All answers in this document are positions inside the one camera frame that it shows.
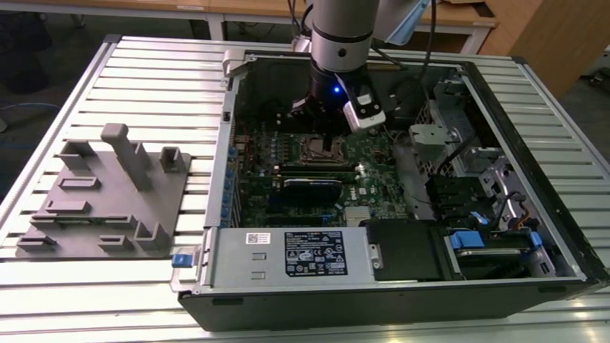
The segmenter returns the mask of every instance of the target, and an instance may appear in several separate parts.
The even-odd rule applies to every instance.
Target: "metal bracket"
[[[466,171],[468,173],[483,172],[500,155],[502,149],[499,148],[470,148],[466,150],[463,158]]]
[[[311,39],[307,36],[300,35],[292,39],[292,51],[311,52]]]
[[[446,145],[452,142],[444,127],[415,124],[408,127],[408,136],[422,161],[440,161],[444,157]]]
[[[223,78],[220,80],[220,87],[227,89],[228,88],[228,78]]]
[[[447,248],[448,261],[451,261],[451,268],[454,269],[454,273],[460,274],[462,270],[459,269],[458,258],[455,257],[455,252],[451,247],[451,242],[448,240],[448,236],[444,236],[443,240],[444,240],[444,247]]]
[[[217,239],[219,228],[209,227],[203,231],[201,253],[197,261],[197,281],[193,288],[193,293],[199,294],[199,290],[208,288],[212,285],[212,273],[208,272],[213,264],[213,248],[215,240]]]
[[[221,59],[221,72],[225,77],[232,76],[232,71],[245,63],[245,50],[229,49]]]

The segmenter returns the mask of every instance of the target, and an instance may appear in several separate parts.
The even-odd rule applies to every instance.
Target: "motherboard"
[[[236,128],[240,227],[352,227],[408,218],[386,131],[335,137]]]

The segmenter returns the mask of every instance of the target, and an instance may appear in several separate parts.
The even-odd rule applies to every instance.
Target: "blue latch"
[[[237,149],[233,146],[228,147],[228,158],[233,159],[237,156]]]
[[[483,225],[487,225],[488,224],[488,220],[487,218],[484,218],[478,212],[470,212],[470,214],[474,216],[474,218],[476,218],[476,221],[483,224]]]
[[[192,255],[176,254],[172,256],[172,267],[173,268],[191,268],[192,267]]]
[[[484,248],[483,239],[476,231],[458,231],[448,236],[448,241],[454,249]]]
[[[531,244],[534,244],[534,247],[542,247],[542,238],[538,232],[530,232],[530,240]]]

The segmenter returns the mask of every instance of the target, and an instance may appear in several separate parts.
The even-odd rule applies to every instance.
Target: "warning label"
[[[343,233],[285,232],[285,274],[289,277],[347,275]]]

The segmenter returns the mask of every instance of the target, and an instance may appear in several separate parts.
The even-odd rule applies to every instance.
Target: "slotted metal surface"
[[[168,286],[172,268],[167,260],[13,260],[31,213],[41,206],[63,168],[53,157],[61,141],[91,139],[96,149],[109,149],[99,141],[107,122],[129,125],[129,138],[143,141],[147,151],[172,145],[195,157],[173,242],[177,247],[199,243],[221,113],[221,57],[231,48],[288,50],[276,44],[140,37],[123,37],[119,44],[100,50],[65,105],[65,118],[59,116],[57,134],[49,135],[45,149],[37,149],[39,157],[15,186],[15,206],[3,204],[9,216],[0,231],[0,259],[5,259],[0,264],[0,335],[5,335],[0,341],[516,342],[532,337],[554,342],[609,341],[610,288],[576,300],[542,304],[506,319],[213,334],[199,328],[179,306]],[[422,57],[411,52],[394,55]],[[434,58],[476,63],[571,215],[610,265],[609,168],[543,86],[510,58],[452,54]],[[180,278],[192,281],[193,271]]]

